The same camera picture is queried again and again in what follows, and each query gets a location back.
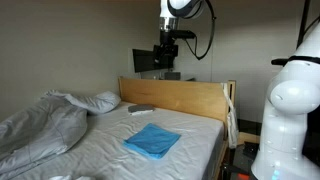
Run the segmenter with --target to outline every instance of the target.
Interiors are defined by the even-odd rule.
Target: monitor
[[[173,68],[173,60],[168,57],[163,57],[159,63],[156,63],[153,51],[132,49],[132,53],[135,72]]]

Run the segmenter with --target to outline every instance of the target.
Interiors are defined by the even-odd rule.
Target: white robot
[[[165,54],[174,58],[177,56],[174,41],[195,37],[190,31],[176,30],[178,18],[197,17],[203,2],[161,0],[161,44],[155,48],[156,59]],[[212,10],[210,1],[205,2]],[[260,147],[251,167],[251,179],[320,180],[319,167],[302,155],[307,114],[320,104],[320,25],[290,60],[267,91]]]

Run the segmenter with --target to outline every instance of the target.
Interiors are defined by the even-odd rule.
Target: wall
[[[159,9],[157,1],[1,0],[0,121],[50,89],[117,93],[118,76],[137,76],[131,49],[158,40]]]
[[[199,81],[236,80],[238,118],[261,122],[269,81],[281,69],[271,65],[271,60],[294,53],[304,1],[212,2],[217,20],[210,54],[198,62],[185,43],[179,42],[176,71],[192,74]],[[312,1],[309,20],[319,15],[319,5]],[[207,12],[196,20],[180,22],[181,29],[190,29],[199,36],[199,54],[204,52],[208,42]]]

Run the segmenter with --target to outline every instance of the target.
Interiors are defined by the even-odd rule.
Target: bed frame
[[[227,115],[229,106],[221,83],[168,81],[119,78],[121,99],[135,104],[151,104],[154,107],[169,109],[188,114],[220,120],[224,123],[224,144],[216,167],[218,178],[219,165],[227,149]],[[235,98],[235,81],[228,81],[231,101]]]

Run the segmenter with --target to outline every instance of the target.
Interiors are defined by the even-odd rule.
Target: mattress
[[[68,152],[14,179],[36,180],[71,175],[97,180],[200,180],[212,175],[223,138],[223,123],[211,118],[156,108],[132,116],[121,102],[110,113],[89,116],[84,137]],[[148,123],[181,135],[167,154],[154,160],[125,148],[123,140]]]

